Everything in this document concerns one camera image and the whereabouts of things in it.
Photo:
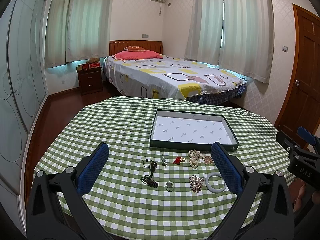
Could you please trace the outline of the white jade bangle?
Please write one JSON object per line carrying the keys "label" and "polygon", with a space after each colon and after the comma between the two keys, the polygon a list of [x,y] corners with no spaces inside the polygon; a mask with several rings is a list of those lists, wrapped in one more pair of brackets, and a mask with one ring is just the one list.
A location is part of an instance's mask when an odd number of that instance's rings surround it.
{"label": "white jade bangle", "polygon": [[225,191],[227,185],[224,183],[223,187],[220,188],[220,189],[215,189],[213,188],[210,183],[209,183],[209,180],[210,178],[212,177],[219,177],[220,179],[223,180],[223,177],[221,176],[221,174],[219,172],[213,172],[213,173],[210,173],[206,178],[205,178],[205,184],[206,184],[206,187],[207,189],[211,192],[211,193],[221,193],[223,191]]}

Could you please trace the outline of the small gold flower brooch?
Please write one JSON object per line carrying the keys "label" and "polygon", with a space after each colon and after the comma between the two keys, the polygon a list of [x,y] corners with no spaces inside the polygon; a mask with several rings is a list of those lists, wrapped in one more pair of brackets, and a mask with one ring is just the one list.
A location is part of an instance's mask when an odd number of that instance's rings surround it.
{"label": "small gold flower brooch", "polygon": [[212,157],[211,156],[203,156],[202,157],[202,160],[204,161],[205,164],[207,165],[212,165],[214,162],[212,160]]}

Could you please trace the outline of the rose gold crystal brooch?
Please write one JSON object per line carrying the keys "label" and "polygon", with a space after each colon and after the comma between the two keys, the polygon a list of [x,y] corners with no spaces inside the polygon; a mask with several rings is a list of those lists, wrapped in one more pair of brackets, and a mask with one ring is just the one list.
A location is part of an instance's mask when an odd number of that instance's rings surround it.
{"label": "rose gold crystal brooch", "polygon": [[190,189],[193,193],[199,193],[202,190],[204,184],[204,178],[200,178],[196,175],[189,177]]}

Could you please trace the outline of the red knot gold charm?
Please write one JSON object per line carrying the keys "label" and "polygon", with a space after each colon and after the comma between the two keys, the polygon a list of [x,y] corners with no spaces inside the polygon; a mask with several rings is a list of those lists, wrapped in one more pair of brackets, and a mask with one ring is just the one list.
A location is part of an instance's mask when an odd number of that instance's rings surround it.
{"label": "red knot gold charm", "polygon": [[173,164],[180,165],[181,163],[185,163],[185,162],[186,162],[185,158],[178,156],[175,158]]}

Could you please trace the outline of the silver rhinestone hair clip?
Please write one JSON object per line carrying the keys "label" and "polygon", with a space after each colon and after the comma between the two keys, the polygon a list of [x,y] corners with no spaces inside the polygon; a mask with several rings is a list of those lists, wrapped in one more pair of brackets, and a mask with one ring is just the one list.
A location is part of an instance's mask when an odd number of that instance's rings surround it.
{"label": "silver rhinestone hair clip", "polygon": [[162,164],[164,167],[167,167],[167,160],[164,155],[161,156]]}

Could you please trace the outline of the green jewelry tray box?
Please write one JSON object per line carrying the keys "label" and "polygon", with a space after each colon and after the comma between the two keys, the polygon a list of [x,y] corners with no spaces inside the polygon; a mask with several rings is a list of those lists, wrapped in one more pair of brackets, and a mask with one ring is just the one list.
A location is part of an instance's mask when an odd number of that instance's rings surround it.
{"label": "green jewelry tray box", "polygon": [[157,110],[150,133],[151,147],[209,152],[216,142],[227,151],[239,147],[225,116]]}

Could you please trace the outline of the wooden door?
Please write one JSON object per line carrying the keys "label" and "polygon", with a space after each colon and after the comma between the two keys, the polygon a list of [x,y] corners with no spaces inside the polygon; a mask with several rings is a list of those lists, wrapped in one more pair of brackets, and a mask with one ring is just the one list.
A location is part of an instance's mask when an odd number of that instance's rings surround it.
{"label": "wooden door", "polygon": [[319,17],[293,5],[295,17],[295,57],[287,94],[275,126],[298,146],[307,142],[297,133],[304,127],[315,134],[319,127]]}

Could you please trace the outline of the bed with patterned sheet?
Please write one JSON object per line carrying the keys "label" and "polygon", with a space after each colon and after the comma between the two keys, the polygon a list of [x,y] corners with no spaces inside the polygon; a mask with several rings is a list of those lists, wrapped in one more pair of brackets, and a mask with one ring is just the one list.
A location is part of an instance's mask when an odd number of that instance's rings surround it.
{"label": "bed with patterned sheet", "polygon": [[138,60],[108,56],[103,70],[107,81],[123,96],[220,105],[239,98],[247,89],[247,80],[240,74],[165,55]]}

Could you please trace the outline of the right white curtain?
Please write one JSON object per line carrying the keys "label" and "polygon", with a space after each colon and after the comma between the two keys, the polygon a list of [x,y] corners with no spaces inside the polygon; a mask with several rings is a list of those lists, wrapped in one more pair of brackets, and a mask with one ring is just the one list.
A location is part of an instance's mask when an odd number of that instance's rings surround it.
{"label": "right white curtain", "polygon": [[272,0],[193,0],[186,59],[268,83],[273,51]]}

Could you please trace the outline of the white curtain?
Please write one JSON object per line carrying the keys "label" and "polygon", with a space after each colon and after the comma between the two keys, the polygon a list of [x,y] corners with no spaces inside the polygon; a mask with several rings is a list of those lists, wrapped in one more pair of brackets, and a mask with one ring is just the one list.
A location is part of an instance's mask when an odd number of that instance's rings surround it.
{"label": "white curtain", "polygon": [[112,0],[52,0],[48,12],[45,68],[103,57],[110,39]]}
{"label": "white curtain", "polygon": [[273,51],[272,0],[193,0],[186,59],[268,83]]}

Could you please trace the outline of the dark wooden nightstand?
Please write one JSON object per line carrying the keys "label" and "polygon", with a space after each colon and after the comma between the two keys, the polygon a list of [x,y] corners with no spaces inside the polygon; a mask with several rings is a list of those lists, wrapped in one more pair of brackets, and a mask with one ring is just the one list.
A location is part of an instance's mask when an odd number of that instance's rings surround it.
{"label": "dark wooden nightstand", "polygon": [[88,68],[80,65],[76,68],[79,88],[82,95],[100,92],[103,90],[101,67]]}

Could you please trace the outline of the red box on nightstand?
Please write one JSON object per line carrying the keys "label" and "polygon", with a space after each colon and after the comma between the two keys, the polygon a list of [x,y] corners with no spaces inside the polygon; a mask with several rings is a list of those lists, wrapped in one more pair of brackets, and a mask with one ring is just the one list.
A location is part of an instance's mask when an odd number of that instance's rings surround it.
{"label": "red box on nightstand", "polygon": [[87,68],[88,68],[88,69],[91,69],[91,68],[100,68],[100,67],[101,67],[101,65],[100,65],[99,62],[96,62],[96,63],[88,63],[88,64],[87,64]]}

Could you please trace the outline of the brown plush toy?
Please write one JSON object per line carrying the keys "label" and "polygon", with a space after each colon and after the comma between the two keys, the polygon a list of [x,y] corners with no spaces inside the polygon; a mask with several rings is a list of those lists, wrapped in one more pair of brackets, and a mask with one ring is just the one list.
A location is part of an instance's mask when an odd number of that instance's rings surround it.
{"label": "brown plush toy", "polygon": [[92,63],[98,63],[100,62],[100,59],[99,58],[90,58],[86,63],[87,64],[92,64]]}

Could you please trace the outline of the pink pillow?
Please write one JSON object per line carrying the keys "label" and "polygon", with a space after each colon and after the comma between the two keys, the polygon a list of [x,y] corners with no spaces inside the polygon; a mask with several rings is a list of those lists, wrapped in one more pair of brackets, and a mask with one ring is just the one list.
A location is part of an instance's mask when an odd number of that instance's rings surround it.
{"label": "pink pillow", "polygon": [[112,56],[116,60],[143,60],[143,59],[162,59],[160,53],[151,50],[145,50],[140,52],[135,51],[121,51]]}

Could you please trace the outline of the orange patterned cushion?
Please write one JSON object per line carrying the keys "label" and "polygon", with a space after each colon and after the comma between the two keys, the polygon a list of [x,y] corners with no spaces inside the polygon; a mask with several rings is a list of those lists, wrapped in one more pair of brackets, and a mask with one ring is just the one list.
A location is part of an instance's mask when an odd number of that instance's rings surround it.
{"label": "orange patterned cushion", "polygon": [[146,51],[145,48],[140,47],[140,46],[127,46],[124,48],[124,51],[128,51],[128,52],[144,52]]}

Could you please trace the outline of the left white curtain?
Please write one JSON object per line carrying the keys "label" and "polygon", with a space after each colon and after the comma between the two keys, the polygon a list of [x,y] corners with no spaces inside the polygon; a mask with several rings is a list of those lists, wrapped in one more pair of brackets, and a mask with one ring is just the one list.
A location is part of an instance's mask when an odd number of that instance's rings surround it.
{"label": "left white curtain", "polygon": [[110,39],[112,0],[52,0],[48,12],[45,68],[103,57]]}

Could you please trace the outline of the glass sliding wardrobe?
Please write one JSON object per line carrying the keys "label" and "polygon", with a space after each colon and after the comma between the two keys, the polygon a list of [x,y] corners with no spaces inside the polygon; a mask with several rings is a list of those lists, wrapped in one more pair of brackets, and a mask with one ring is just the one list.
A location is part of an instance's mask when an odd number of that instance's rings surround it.
{"label": "glass sliding wardrobe", "polygon": [[20,194],[25,145],[47,92],[41,67],[46,0],[11,0],[1,16],[1,180]]}

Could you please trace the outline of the wall light switch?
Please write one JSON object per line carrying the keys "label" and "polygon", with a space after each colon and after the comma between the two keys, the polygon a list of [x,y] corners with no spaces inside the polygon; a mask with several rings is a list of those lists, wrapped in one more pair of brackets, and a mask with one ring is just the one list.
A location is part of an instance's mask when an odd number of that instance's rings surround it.
{"label": "wall light switch", "polygon": [[283,50],[283,52],[288,52],[288,47],[287,46],[283,46],[283,48],[282,48],[282,50]]}

